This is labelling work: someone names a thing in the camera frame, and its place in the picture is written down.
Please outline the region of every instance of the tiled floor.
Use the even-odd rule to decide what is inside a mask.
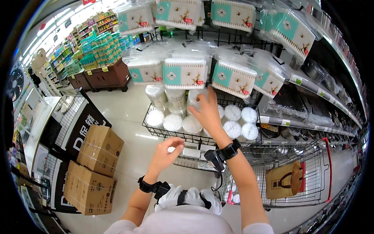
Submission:
[[[134,86],[133,83],[130,83],[127,92],[88,92],[88,96],[110,121],[112,129],[124,140],[125,145],[114,174],[114,178],[118,180],[118,186],[112,213],[97,216],[57,213],[64,227],[68,228],[73,234],[102,234],[112,223],[121,218],[127,208],[131,194],[138,186],[138,178],[146,173],[156,145],[163,140],[152,136],[141,125],[150,103],[145,95],[143,86]],[[354,167],[353,155],[353,152],[347,150],[332,156],[332,196],[335,196],[350,178]],[[325,172],[325,176],[326,188],[321,195],[321,199],[327,198],[329,170]],[[190,187],[197,187],[198,189],[210,188],[216,182],[212,172],[176,165],[171,165],[163,171],[159,180],[182,185],[184,189]],[[155,202],[156,200],[153,198],[146,216],[153,213]],[[308,220],[321,210],[324,205],[272,209],[266,214],[274,232],[283,233]],[[229,222],[234,233],[241,233],[240,206],[227,204],[223,207],[221,215]]]

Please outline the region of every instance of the fingers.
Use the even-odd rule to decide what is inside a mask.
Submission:
[[[162,145],[165,145],[165,146],[172,146],[173,144],[175,145],[184,144],[184,140],[180,137],[169,137],[166,141],[162,143]]]
[[[193,116],[195,116],[196,118],[201,114],[198,110],[195,109],[195,107],[193,106],[187,106],[187,110],[189,110]]]
[[[209,104],[217,105],[217,94],[210,85],[208,86],[208,101]]]
[[[176,159],[178,155],[180,155],[180,153],[182,152],[183,148],[184,145],[178,145],[177,147],[175,147],[174,151],[169,154],[169,156],[173,159]]]

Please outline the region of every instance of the red label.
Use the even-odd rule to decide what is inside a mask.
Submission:
[[[192,24],[192,19],[185,18],[184,21],[185,21],[186,23]]]

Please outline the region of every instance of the product display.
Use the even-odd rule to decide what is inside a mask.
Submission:
[[[257,111],[253,108],[245,107],[242,109],[242,120],[245,123],[256,123],[258,119]]]
[[[228,105],[225,107],[224,115],[227,120],[238,121],[242,115],[242,111],[236,105]]]
[[[117,180],[90,171],[70,161],[64,198],[83,215],[103,215],[112,212]]]
[[[226,121],[226,123],[223,125],[223,129],[231,139],[238,138],[242,133],[240,124],[231,120]]]
[[[169,114],[163,120],[165,130],[178,132],[182,129],[182,117],[176,114]]]
[[[200,134],[203,126],[199,123],[199,121],[193,116],[187,116],[182,123],[183,130],[188,134]]]
[[[256,8],[250,1],[214,0],[211,9],[212,23],[217,26],[251,33],[255,26]]]

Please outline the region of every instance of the store shelf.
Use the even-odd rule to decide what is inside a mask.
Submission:
[[[286,79],[288,82],[294,83],[295,85],[298,85],[304,89],[309,90],[312,93],[317,94],[318,96],[328,100],[333,105],[338,107],[340,110],[342,110],[346,115],[348,115],[359,128],[362,128],[362,125],[358,121],[358,119],[355,117],[355,115],[349,111],[349,109],[344,105],[344,103],[341,102],[341,100],[331,93],[326,87],[323,85],[317,83],[313,79],[309,78],[304,72],[297,71],[292,78]]]
[[[282,119],[275,116],[266,116],[266,115],[260,115],[259,121],[262,124],[273,124],[273,125],[280,125],[280,126],[287,126],[287,127],[294,127],[294,128],[305,128],[305,129],[311,129],[311,130],[318,130],[318,131],[324,131],[328,133],[336,133],[340,135],[346,135],[354,137],[355,135],[353,133],[349,133],[346,131],[338,130],[331,127],[325,127],[317,124],[306,124],[304,122],[300,122],[297,120],[292,119]]]
[[[336,44],[336,42],[330,37],[330,35],[328,35],[328,33],[325,33],[324,34],[324,39],[331,45],[331,47],[333,48],[333,50],[337,53],[337,55],[340,57],[341,61],[343,62],[344,66],[346,67],[346,69],[348,70],[350,76],[352,77],[352,80],[355,84],[355,87],[357,89],[357,93],[358,93],[358,96],[360,97],[360,101],[361,101],[361,105],[362,105],[362,109],[364,110],[364,114],[365,114],[365,119],[368,120],[368,116],[367,116],[367,110],[365,108],[365,104],[364,104],[364,100],[363,100],[363,97],[362,97],[362,94],[361,94],[361,91],[360,91],[360,87],[358,85],[358,79],[356,77],[356,75],[354,74],[351,66],[350,66],[350,63],[349,61],[347,60],[347,58],[345,57],[343,51],[341,50],[341,48]]]

